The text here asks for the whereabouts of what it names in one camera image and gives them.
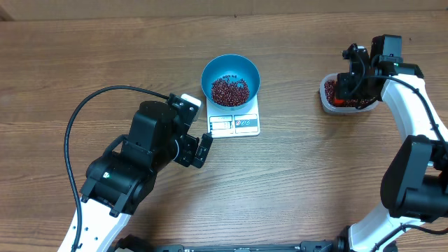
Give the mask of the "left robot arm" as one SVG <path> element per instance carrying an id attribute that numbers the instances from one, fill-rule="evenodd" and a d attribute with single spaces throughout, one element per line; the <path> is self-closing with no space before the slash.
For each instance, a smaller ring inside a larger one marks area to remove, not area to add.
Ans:
<path id="1" fill-rule="evenodd" d="M 86 171 L 80 209 L 60 251 L 107 251 L 170 162 L 202 168 L 210 134 L 188 134 L 203 105 L 183 94 L 169 101 L 144 101 L 128 134 L 116 138 Z"/>

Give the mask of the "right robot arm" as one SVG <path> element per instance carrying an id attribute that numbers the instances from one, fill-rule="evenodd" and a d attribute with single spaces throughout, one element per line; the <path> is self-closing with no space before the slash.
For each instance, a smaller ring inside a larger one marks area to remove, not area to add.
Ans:
<path id="1" fill-rule="evenodd" d="M 337 75 L 333 99 L 384 102 L 402 146 L 381 181 L 381 202 L 346 227 L 334 251 L 397 251 L 394 241 L 411 229 L 445 235 L 423 227 L 447 217 L 447 128 L 426 93 L 424 74 L 403 61 L 401 36 L 376 36 L 370 51 L 353 43 L 342 56 L 349 71 Z"/>

